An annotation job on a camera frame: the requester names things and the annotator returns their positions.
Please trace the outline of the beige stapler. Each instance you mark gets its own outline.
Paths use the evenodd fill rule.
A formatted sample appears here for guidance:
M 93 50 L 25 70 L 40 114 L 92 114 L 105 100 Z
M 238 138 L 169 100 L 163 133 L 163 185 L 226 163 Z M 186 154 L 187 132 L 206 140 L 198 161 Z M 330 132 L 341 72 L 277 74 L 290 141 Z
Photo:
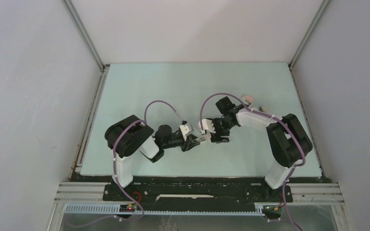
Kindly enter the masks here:
M 259 110 L 264 113 L 268 113 L 268 109 L 265 107 L 260 107 Z

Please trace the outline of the white staple tray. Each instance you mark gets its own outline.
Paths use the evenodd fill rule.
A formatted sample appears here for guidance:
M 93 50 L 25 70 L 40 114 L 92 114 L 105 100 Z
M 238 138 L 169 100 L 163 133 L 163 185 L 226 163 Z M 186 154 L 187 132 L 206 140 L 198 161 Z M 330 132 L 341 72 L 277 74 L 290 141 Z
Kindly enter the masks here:
M 203 143 L 205 141 L 206 141 L 206 139 L 205 139 L 204 136 L 200 136 L 200 137 L 197 137 L 197 138 L 193 139 L 194 143 Z

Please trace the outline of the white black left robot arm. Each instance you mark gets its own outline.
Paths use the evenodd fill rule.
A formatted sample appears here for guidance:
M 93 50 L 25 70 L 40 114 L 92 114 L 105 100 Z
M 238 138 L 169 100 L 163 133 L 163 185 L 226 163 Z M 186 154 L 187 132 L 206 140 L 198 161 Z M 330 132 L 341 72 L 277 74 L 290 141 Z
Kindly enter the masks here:
M 169 125 L 161 125 L 154 131 L 145 121 L 131 115 L 113 125 L 105 132 L 107 146 L 113 153 L 113 181 L 117 184 L 114 194 L 120 200 L 132 197 L 132 155 L 139 151 L 152 163 L 164 156 L 164 151 L 179 147 L 186 152 L 201 144 L 192 128 L 184 121 L 173 132 Z

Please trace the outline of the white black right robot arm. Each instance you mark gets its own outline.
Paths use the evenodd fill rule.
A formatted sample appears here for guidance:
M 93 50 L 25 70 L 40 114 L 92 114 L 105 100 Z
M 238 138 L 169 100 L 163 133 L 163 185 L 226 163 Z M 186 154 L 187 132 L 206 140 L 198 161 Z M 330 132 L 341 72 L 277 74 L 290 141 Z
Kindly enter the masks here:
M 267 201 L 274 201 L 280 195 L 280 187 L 294 169 L 306 163 L 306 156 L 313 150 L 298 117 L 294 114 L 277 117 L 245 103 L 236 105 L 229 96 L 215 105 L 221 116 L 201 118 L 198 125 L 201 133 L 210 134 L 211 142 L 227 142 L 234 127 L 254 128 L 267 135 L 274 162 L 264 178 L 266 184 L 261 187 L 261 195 Z

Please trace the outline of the small white staple box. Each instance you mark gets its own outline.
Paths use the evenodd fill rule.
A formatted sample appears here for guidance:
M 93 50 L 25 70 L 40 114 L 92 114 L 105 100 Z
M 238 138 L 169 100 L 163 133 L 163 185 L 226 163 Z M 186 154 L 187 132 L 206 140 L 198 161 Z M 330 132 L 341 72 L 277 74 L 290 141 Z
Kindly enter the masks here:
M 206 133 L 200 137 L 198 137 L 198 141 L 200 143 L 203 143 L 203 142 L 210 142 L 211 141 L 211 134 L 210 133 Z

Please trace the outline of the pink stapler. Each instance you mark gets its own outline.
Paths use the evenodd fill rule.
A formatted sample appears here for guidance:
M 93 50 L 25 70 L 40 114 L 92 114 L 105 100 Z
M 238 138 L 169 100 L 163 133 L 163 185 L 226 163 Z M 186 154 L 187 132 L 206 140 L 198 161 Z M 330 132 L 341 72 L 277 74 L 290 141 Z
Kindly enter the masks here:
M 252 96 L 245 94 L 245 95 L 243 95 L 241 97 L 241 99 L 242 99 L 242 101 L 243 101 L 244 104 L 246 104 L 246 105 L 253 105 L 254 100 L 253 100 L 253 97 Z

